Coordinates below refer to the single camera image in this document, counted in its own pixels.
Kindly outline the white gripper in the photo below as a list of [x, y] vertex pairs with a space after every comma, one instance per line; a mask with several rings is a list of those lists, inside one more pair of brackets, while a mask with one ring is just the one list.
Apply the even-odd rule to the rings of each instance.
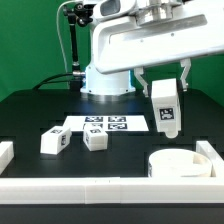
[[128, 13], [96, 19], [92, 53], [103, 74], [134, 69], [149, 97], [144, 69], [180, 61], [182, 89], [191, 58], [224, 52], [224, 3], [136, 3]]

